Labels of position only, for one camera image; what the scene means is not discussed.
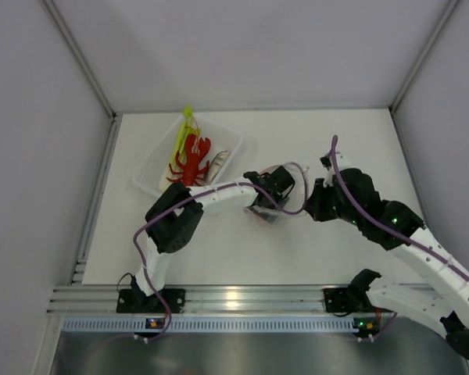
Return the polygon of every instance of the white wall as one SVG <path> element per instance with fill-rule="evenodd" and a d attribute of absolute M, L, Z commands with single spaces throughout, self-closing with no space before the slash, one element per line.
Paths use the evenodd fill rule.
<path fill-rule="evenodd" d="M 469 268 L 469 0 L 409 91 L 397 122 L 430 224 Z"/>
<path fill-rule="evenodd" d="M 32 362 L 107 128 L 40 3 L 0 1 L 0 374 Z"/>
<path fill-rule="evenodd" d="M 55 0 L 116 110 L 390 105 L 448 0 Z"/>

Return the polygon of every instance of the lobster claw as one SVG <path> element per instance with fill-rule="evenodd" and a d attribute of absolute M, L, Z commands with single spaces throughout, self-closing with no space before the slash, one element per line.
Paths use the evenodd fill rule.
<path fill-rule="evenodd" d="M 212 143 L 210 142 L 210 139 L 207 137 L 199 139 L 198 150 L 199 150 L 200 160 L 203 159 L 206 156 L 206 154 L 209 153 L 211 144 Z"/>
<path fill-rule="evenodd" d="M 189 134 L 186 137 L 186 141 L 184 142 L 184 152 L 186 152 L 186 156 L 189 158 L 193 155 L 193 147 L 195 146 L 196 135 Z"/>

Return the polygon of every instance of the yellow plastic object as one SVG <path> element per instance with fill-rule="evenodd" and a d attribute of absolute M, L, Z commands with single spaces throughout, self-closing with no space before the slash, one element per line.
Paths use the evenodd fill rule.
<path fill-rule="evenodd" d="M 193 117 L 193 107 L 191 105 L 186 105 L 182 110 L 182 115 L 184 116 L 184 122 L 179 127 L 179 131 L 177 132 L 177 137 L 175 140 L 175 145 L 172 150 L 172 155 L 170 156 L 169 163 L 174 168 L 177 166 L 175 163 L 175 155 L 179 152 L 179 159 L 185 163 L 185 153 L 184 153 L 184 143 L 186 142 L 186 138 L 189 134 L 195 134 L 197 139 L 200 136 L 200 129 L 197 125 L 193 124 L 195 119 Z"/>

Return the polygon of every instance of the red toy lobster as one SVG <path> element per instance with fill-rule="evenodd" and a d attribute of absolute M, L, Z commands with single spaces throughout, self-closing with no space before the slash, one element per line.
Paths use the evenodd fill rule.
<path fill-rule="evenodd" d="M 186 163 L 183 164 L 179 158 L 180 153 L 177 152 L 175 154 L 175 163 L 182 169 L 182 172 L 176 172 L 172 169 L 172 166 L 169 163 L 170 172 L 173 175 L 182 175 L 177 179 L 171 179 L 167 177 L 168 181 L 170 182 L 178 182 L 182 181 L 185 186 L 192 186 L 193 184 L 196 186 L 201 186 L 196 180 L 204 181 L 204 178 L 200 178 L 199 175 L 205 174 L 207 170 L 209 170 L 209 162 L 206 162 L 206 166 L 202 169 L 199 169 L 200 163 L 202 162 L 203 158 L 205 158 L 206 154 L 209 153 L 210 150 L 210 139 L 209 138 L 200 138 L 196 149 L 195 147 L 196 135 L 189 134 L 186 138 L 186 142 L 184 143 L 184 151 L 186 152 Z"/>

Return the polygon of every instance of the cable tie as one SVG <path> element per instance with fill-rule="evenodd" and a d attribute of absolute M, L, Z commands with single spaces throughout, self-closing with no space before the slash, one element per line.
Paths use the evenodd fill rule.
<path fill-rule="evenodd" d="M 467 288 L 469 286 L 469 280 L 464 281 L 464 283 L 459 287 L 458 291 L 462 291 L 463 289 Z"/>
<path fill-rule="evenodd" d="M 436 273 L 440 273 L 440 272 L 446 270 L 448 267 L 452 266 L 453 265 L 452 260 L 453 260 L 453 255 L 450 254 L 448 259 L 446 260 L 446 262 L 443 263 L 441 267 L 439 267 L 439 270 L 436 271 Z"/>
<path fill-rule="evenodd" d="M 220 199 L 219 199 L 219 193 L 218 193 L 217 191 L 218 191 L 219 188 L 221 188 L 221 187 L 222 187 L 222 186 L 219 186 L 218 184 L 213 185 L 213 186 L 211 187 L 212 190 L 213 190 L 213 192 L 210 193 L 209 199 L 211 199 L 211 200 L 214 201 L 214 202 L 220 201 Z"/>

